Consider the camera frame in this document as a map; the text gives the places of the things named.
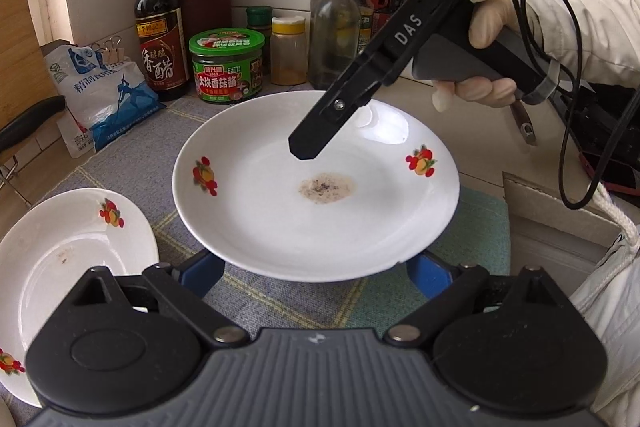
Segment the white sleeved right forearm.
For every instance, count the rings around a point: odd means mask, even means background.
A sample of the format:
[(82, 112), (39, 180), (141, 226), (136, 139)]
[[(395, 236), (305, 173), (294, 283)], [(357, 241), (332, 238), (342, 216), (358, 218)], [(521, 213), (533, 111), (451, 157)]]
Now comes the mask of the white sleeved right forearm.
[(639, 87), (639, 0), (527, 0), (544, 53), (582, 79)]

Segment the white gloved right hand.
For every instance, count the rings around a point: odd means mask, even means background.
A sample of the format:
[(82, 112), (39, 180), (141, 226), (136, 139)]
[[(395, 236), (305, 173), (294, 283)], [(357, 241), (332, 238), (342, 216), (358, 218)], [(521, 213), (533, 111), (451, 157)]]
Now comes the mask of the white gloved right hand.
[[(511, 29), (517, 35), (521, 33), (512, 0), (477, 3), (470, 23), (470, 43), (474, 48), (485, 49), (504, 28)], [(516, 82), (510, 78), (489, 80), (475, 75), (461, 82), (434, 80), (433, 87), (432, 102), (439, 113), (445, 112), (454, 98), (493, 108), (509, 106), (516, 100)]]

